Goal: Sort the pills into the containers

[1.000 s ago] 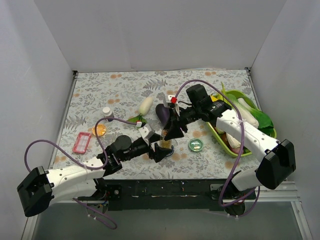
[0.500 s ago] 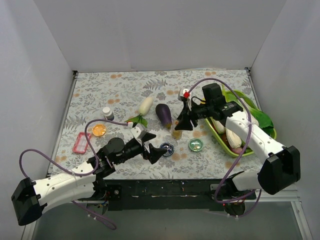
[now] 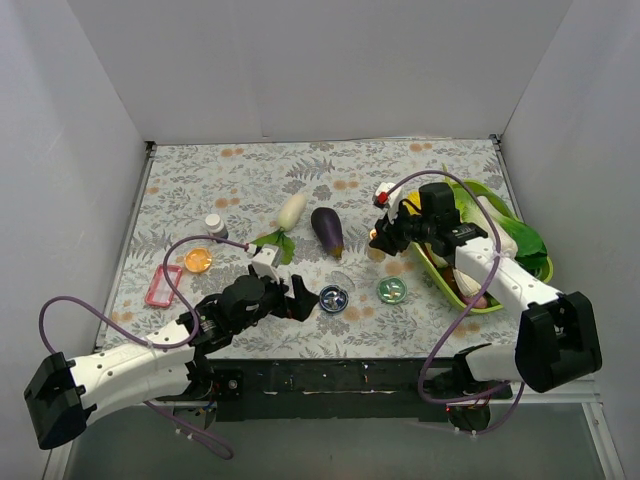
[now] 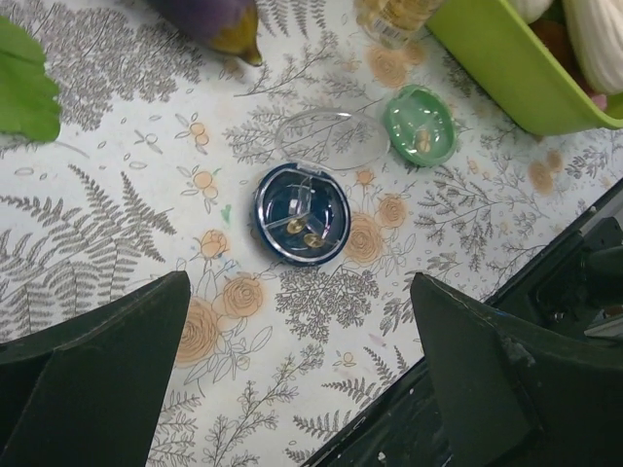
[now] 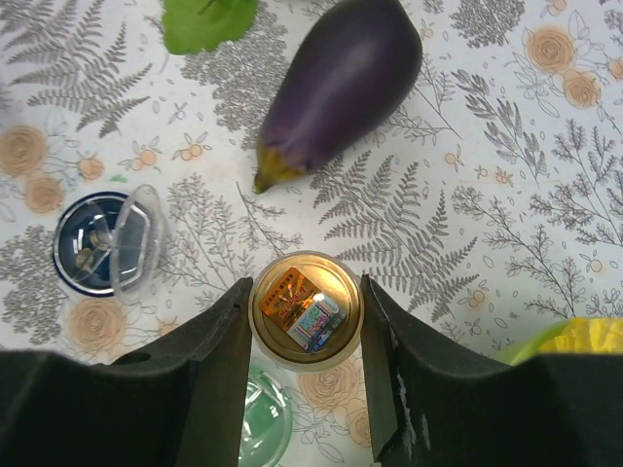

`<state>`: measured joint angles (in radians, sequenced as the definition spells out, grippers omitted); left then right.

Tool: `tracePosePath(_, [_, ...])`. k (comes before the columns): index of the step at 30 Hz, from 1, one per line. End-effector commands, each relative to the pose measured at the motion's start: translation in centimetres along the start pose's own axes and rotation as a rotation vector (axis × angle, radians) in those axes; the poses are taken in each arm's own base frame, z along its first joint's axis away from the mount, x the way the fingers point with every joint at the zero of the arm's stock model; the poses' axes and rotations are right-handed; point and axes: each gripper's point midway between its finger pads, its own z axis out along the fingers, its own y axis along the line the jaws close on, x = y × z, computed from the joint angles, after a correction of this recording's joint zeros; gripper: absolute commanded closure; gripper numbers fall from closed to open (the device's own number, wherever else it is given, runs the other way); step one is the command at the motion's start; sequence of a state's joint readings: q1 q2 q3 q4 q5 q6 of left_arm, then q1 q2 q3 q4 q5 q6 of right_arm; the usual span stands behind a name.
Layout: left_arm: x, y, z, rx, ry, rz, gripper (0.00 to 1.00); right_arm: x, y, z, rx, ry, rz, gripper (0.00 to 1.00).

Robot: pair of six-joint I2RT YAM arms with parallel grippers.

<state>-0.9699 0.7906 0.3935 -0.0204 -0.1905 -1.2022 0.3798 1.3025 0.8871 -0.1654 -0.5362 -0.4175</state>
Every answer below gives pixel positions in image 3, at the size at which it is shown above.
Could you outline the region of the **blue round pill box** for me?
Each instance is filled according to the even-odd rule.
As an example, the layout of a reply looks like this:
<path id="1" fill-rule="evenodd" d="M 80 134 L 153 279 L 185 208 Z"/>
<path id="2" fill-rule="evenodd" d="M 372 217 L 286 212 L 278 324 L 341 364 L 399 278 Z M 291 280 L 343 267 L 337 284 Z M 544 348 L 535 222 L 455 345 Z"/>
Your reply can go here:
<path id="1" fill-rule="evenodd" d="M 319 293 L 319 305 L 330 314 L 337 314 L 346 309 L 349 303 L 348 293 L 337 285 L 328 285 Z"/>

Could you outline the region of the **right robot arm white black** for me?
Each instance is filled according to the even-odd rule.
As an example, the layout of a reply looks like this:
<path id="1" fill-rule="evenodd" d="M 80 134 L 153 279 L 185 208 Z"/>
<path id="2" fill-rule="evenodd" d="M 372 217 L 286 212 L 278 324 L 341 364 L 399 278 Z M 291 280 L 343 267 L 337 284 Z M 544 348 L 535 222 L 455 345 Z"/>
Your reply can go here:
<path id="1" fill-rule="evenodd" d="M 475 397 L 490 381 L 522 382 L 544 393 L 601 369 L 594 311 L 585 295 L 565 294 L 499 254 L 495 236 L 462 221 L 448 184 L 423 185 L 419 197 L 418 207 L 408 207 L 400 186 L 377 188 L 373 202 L 385 214 L 371 247 L 395 255 L 412 243 L 430 245 L 457 270 L 486 281 L 487 292 L 519 322 L 515 344 L 486 344 L 455 356 L 452 383 L 460 395 Z"/>

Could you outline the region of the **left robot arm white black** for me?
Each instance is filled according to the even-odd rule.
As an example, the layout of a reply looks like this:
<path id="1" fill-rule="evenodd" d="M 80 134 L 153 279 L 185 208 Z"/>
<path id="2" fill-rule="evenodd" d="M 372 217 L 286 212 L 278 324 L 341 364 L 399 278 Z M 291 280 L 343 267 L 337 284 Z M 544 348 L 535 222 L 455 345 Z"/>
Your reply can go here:
<path id="1" fill-rule="evenodd" d="M 267 316 L 303 322 L 318 301 L 298 275 L 289 284 L 242 275 L 141 343 L 72 359 L 49 354 L 24 391 L 39 448 L 62 446 L 97 420 L 138 403 L 205 398 L 222 384 L 207 364 L 208 354 Z"/>

